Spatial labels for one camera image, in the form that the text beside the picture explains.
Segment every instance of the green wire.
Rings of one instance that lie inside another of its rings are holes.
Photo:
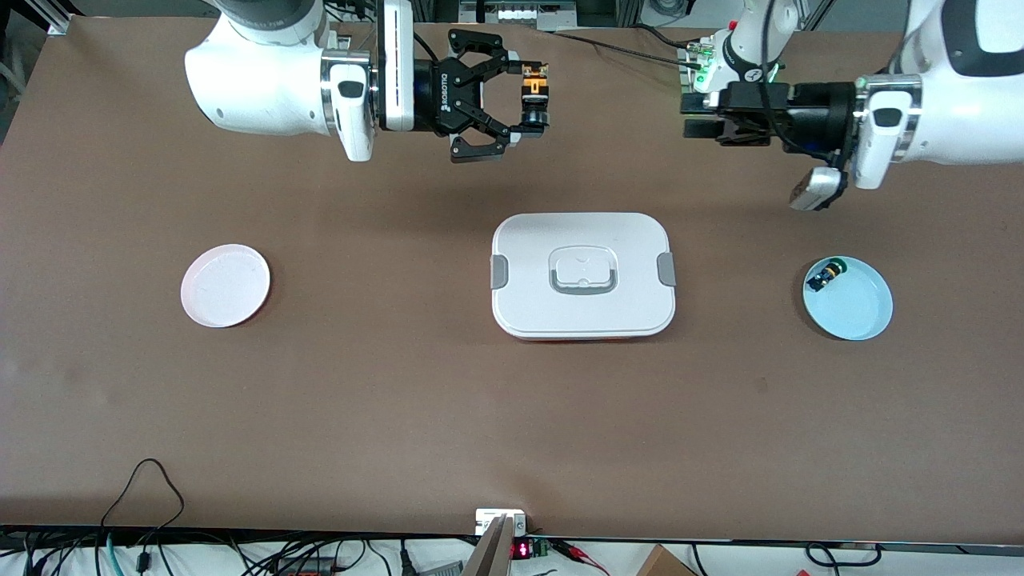
[[[114,573],[118,576],[125,576],[125,573],[121,571],[121,565],[118,564],[118,557],[114,556],[114,539],[112,534],[106,535],[106,553],[111,557],[111,564],[114,565]]]

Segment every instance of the container lid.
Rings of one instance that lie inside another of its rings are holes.
[[[512,216],[495,232],[490,280],[498,324],[526,339],[647,336],[676,310],[669,237],[638,213]]]

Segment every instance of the metal frame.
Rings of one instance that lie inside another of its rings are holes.
[[[63,36],[68,34],[71,14],[59,2],[56,0],[28,0],[28,2],[50,25],[47,34],[50,36]]]

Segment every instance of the white plate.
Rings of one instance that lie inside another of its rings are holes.
[[[270,268],[259,252],[241,244],[217,246],[196,259],[181,281],[181,305],[203,326],[245,322],[270,291]]]
[[[840,258],[847,271],[820,291],[807,286],[828,260]],[[822,330],[845,340],[866,340],[882,333],[893,317],[893,295],[882,275],[850,256],[822,258],[804,276],[804,306]]]

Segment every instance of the digital display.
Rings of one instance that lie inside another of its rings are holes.
[[[531,538],[516,538],[512,543],[512,560],[529,560],[534,558],[534,541]]]

